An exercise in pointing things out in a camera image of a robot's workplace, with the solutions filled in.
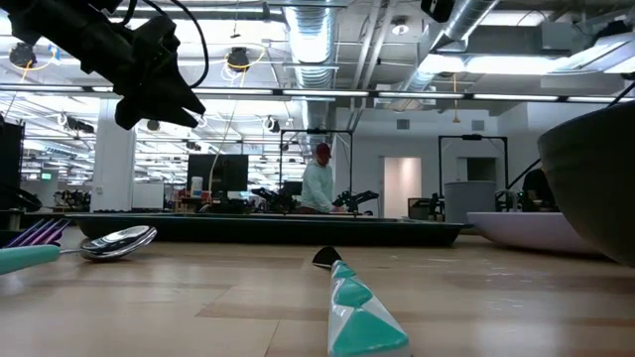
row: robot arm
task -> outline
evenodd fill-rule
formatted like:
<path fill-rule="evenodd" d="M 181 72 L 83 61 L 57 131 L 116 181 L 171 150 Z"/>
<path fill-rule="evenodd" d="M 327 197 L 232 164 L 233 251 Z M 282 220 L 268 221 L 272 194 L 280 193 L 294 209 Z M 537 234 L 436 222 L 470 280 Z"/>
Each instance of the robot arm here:
<path fill-rule="evenodd" d="M 124 129 L 142 118 L 188 127 L 197 122 L 184 109 L 203 114 L 205 107 L 179 73 L 176 25 L 167 16 L 150 19 L 135 31 L 111 23 L 122 0 L 0 0 L 9 14 L 13 36 L 34 45 L 44 36 L 96 71 L 123 96 L 115 120 Z"/>

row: doorway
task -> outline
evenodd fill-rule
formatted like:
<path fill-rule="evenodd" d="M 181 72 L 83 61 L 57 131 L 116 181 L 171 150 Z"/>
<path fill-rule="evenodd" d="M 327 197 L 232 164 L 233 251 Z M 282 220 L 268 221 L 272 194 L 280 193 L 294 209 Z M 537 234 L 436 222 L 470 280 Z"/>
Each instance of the doorway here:
<path fill-rule="evenodd" d="M 408 198 L 422 195 L 421 158 L 384 158 L 383 217 L 408 216 Z"/>
<path fill-rule="evenodd" d="M 467 180 L 488 180 L 496 183 L 496 159 L 467 158 Z"/>

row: fluorescent light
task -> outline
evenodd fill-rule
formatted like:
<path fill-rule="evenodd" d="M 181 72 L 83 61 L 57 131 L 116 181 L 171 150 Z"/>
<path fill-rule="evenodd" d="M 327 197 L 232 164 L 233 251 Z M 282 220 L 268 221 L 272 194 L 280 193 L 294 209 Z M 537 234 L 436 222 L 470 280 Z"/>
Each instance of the fluorescent light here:
<path fill-rule="evenodd" d="M 44 145 L 42 145 L 41 143 L 38 142 L 34 142 L 31 140 L 25 140 L 22 142 L 22 146 L 24 149 L 29 149 L 29 150 L 37 150 L 37 151 L 44 151 L 47 149 L 47 147 L 45 147 Z"/>
<path fill-rule="evenodd" d="M 427 55 L 417 70 L 421 73 L 459 73 L 465 71 L 465 63 L 459 57 Z"/>
<path fill-rule="evenodd" d="M 271 89 L 249 89 L 249 88 L 195 88 L 195 94 L 243 94 L 243 95 L 271 95 L 274 93 Z"/>
<path fill-rule="evenodd" d="M 393 28 L 393 34 L 397 36 L 402 36 L 408 33 L 410 28 L 406 24 L 397 25 Z"/>
<path fill-rule="evenodd" d="M 32 85 L 32 84 L 0 84 L 0 90 L 11 91 L 83 91 L 75 85 Z"/>
<path fill-rule="evenodd" d="M 310 89 L 286 89 L 284 95 L 307 96 L 342 96 L 342 97 L 366 97 L 368 92 L 364 90 L 310 90 Z"/>
<path fill-rule="evenodd" d="M 470 59 L 465 70 L 485 74 L 542 75 L 556 69 L 557 59 L 521 56 L 481 56 Z"/>
<path fill-rule="evenodd" d="M 383 98 L 409 98 L 409 99 L 462 99 L 462 93 L 413 93 L 413 92 L 380 92 Z"/>
<path fill-rule="evenodd" d="M 112 92 L 112 87 L 92 87 L 92 90 L 96 92 Z"/>
<path fill-rule="evenodd" d="M 635 56 L 605 71 L 605 73 L 632 73 L 632 72 L 635 72 Z"/>
<path fill-rule="evenodd" d="M 520 100 L 520 101 L 556 101 L 556 95 L 513 95 L 513 94 L 474 94 L 474 99 L 482 100 Z"/>
<path fill-rule="evenodd" d="M 227 6 L 227 7 L 214 7 L 214 6 L 188 6 L 188 10 L 190 10 L 193 13 L 196 12 L 228 12 L 228 13 L 241 13 L 241 12 L 260 12 L 262 11 L 261 9 L 258 8 L 240 8 L 238 7 L 238 5 L 240 5 L 241 2 L 250 2 L 250 1 L 238 1 L 236 2 L 236 7 L 234 6 Z M 135 8 L 135 10 L 137 11 L 155 11 L 153 8 L 149 7 L 149 6 L 137 6 Z M 179 8 L 178 6 L 166 6 L 166 5 L 161 5 L 161 10 L 165 11 L 165 12 L 181 12 L 183 10 L 181 10 L 181 8 Z M 117 7 L 117 11 L 128 11 L 128 7 L 127 6 L 119 6 Z M 271 9 L 270 12 L 272 14 L 282 14 L 282 11 L 279 9 Z"/>
<path fill-rule="evenodd" d="M 612 103 L 616 97 L 609 96 L 572 96 L 567 99 L 567 102 L 571 103 Z M 635 98 L 626 97 L 619 100 L 620 103 L 626 103 Z"/>

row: person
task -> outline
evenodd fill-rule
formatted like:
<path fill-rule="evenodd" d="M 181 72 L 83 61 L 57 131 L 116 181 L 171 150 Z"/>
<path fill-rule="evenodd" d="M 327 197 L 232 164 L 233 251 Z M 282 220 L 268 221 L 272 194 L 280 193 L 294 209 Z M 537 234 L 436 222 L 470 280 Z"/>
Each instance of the person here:
<path fill-rule="evenodd" d="M 318 144 L 314 159 L 307 165 L 303 174 L 300 213 L 319 214 L 343 212 L 342 207 L 332 205 L 333 173 L 328 165 L 330 147 L 327 143 Z"/>
<path fill-rule="evenodd" d="M 531 170 L 525 175 L 523 193 L 526 197 L 523 202 L 524 211 L 558 210 L 544 168 Z"/>

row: computer monitor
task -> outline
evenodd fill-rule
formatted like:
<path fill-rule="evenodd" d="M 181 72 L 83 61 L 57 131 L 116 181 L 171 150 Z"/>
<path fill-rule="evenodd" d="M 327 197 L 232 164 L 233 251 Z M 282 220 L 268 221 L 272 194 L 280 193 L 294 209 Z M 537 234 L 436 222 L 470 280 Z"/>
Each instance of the computer monitor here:
<path fill-rule="evenodd" d="M 302 194 L 302 182 L 301 181 L 285 181 L 279 194 L 282 195 L 301 195 Z"/>
<path fill-rule="evenodd" d="M 214 163 L 215 154 L 189 155 L 188 190 L 191 190 L 191 178 L 202 178 L 202 190 L 209 187 L 209 171 Z M 246 191 L 249 178 L 248 155 L 219 155 L 211 178 L 211 190 Z"/>

